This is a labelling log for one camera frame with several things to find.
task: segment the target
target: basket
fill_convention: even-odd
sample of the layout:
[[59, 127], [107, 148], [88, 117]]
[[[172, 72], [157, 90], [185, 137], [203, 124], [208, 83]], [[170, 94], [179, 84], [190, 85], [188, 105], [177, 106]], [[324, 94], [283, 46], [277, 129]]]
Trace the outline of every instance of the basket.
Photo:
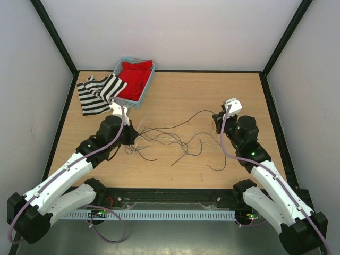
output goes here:
[[[124, 61], [132, 63], [132, 64], [135, 64], [135, 63], [144, 62], [145, 60], [141, 60], [141, 59], [137, 59], [137, 58], [132, 58], [132, 57], [122, 57], [121, 60], [119, 61], [118, 65], [116, 66], [115, 70], [113, 71], [113, 73], [116, 76], [118, 76], [121, 73], [121, 71], [123, 70], [122, 63]], [[135, 108], [135, 109], [140, 109], [142, 107], [144, 98], [145, 98], [145, 96], [146, 96], [146, 94], [147, 94], [147, 92], [149, 90], [149, 87], [150, 87], [150, 85], [152, 83], [152, 80], [154, 79], [154, 75], [155, 75], [155, 64], [153, 63], [152, 64], [152, 68], [151, 68], [151, 74], [149, 76], [147, 84], [145, 85], [145, 87], [143, 89], [142, 94], [139, 97], [139, 100], [138, 101], [132, 101], [132, 100], [128, 100], [128, 99], [125, 99], [125, 98], [119, 98], [120, 101], [122, 102], [122, 104], [124, 106], [127, 106], [127, 107], [132, 107], [132, 108]]]

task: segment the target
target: wall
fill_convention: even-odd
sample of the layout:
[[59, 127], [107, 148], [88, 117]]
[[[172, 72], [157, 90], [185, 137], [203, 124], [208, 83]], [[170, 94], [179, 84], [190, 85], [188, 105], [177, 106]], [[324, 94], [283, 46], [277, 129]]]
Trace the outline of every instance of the wall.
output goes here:
[[43, 176], [71, 72], [30, 1], [0, 8], [0, 254], [8, 254], [7, 199]]
[[42, 0], [75, 65], [263, 70], [301, 0]]
[[299, 183], [329, 220], [340, 254], [340, 16], [337, 0], [315, 0], [269, 74]]

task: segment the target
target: wooden tabletop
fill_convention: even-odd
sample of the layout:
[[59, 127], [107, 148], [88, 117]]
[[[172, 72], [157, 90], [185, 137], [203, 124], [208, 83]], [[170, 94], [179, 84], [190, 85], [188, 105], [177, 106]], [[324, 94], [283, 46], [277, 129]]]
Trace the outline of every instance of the wooden tabletop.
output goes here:
[[[78, 83], [86, 81], [92, 74], [99, 80], [110, 72], [80, 72]], [[259, 142], [285, 177], [261, 82], [256, 73], [156, 72], [142, 108], [131, 109], [129, 118], [135, 129], [144, 119], [139, 132], [144, 128], [175, 126], [203, 109], [218, 113], [221, 111], [221, 104], [233, 97], [243, 106], [239, 116], [250, 115], [256, 118], [260, 130]], [[81, 141], [96, 134], [101, 121], [109, 114], [111, 112], [82, 116], [78, 91], [75, 88], [49, 174], [68, 160]], [[220, 140], [210, 112], [199, 113], [186, 124], [164, 131], [177, 134], [185, 142], [201, 132], [211, 134], [218, 142]], [[147, 133], [152, 138], [158, 134], [160, 133], [157, 131]], [[173, 142], [169, 140], [169, 136], [163, 137], [166, 138], [162, 138], [161, 142]], [[227, 151], [234, 155], [235, 149], [226, 136], [224, 141]], [[203, 143], [200, 155], [186, 155], [173, 166], [183, 155], [179, 144], [166, 146], [158, 141], [146, 143], [141, 138], [137, 138], [136, 142], [138, 148], [149, 146], [140, 150], [145, 158], [157, 160], [146, 161], [137, 152], [129, 155], [123, 147], [111, 161], [102, 162], [91, 173], [75, 182], [74, 186], [94, 177], [106, 187], [116, 188], [232, 189], [238, 181], [253, 179], [237, 161], [229, 158], [225, 169], [210, 169], [207, 165], [216, 170], [222, 169], [225, 158], [219, 145], [206, 134], [196, 136], [189, 143], [191, 154], [198, 154], [201, 142]]]

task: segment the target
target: red towel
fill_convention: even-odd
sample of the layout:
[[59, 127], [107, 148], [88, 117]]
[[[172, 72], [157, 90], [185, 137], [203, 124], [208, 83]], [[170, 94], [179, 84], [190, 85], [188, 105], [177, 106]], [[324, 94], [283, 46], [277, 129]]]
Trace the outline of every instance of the red towel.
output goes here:
[[127, 86], [117, 96], [138, 101], [151, 74], [152, 61], [148, 60], [137, 64], [123, 62], [122, 67], [123, 70], [119, 74], [119, 78], [127, 82]]

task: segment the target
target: striped fabric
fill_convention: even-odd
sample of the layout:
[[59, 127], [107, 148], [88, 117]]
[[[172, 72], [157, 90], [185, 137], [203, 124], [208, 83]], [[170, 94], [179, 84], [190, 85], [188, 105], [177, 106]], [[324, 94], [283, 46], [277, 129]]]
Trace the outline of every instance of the striped fabric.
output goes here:
[[92, 75], [87, 82], [77, 84], [83, 116], [109, 111], [109, 98], [117, 96], [126, 85], [114, 73], [101, 81], [96, 81]]

